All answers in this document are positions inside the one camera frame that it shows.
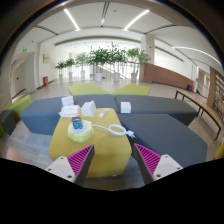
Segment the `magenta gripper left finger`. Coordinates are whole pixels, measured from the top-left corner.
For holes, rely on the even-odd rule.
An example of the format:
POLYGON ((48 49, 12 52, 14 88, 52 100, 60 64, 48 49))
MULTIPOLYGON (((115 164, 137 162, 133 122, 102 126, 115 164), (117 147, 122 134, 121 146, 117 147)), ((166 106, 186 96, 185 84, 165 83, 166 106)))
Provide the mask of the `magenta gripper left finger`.
POLYGON ((68 157, 59 156, 46 171, 83 186, 94 155, 94 146, 90 145, 68 157))

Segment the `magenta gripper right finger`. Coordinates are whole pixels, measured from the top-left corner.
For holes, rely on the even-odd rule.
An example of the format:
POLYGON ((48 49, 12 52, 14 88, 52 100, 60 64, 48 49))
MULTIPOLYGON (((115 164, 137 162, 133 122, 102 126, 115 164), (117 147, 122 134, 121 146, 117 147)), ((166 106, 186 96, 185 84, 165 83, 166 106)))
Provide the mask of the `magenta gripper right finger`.
POLYGON ((182 169, 182 166, 168 154, 159 155, 137 143, 133 146, 133 153, 145 184, 150 184, 182 169))

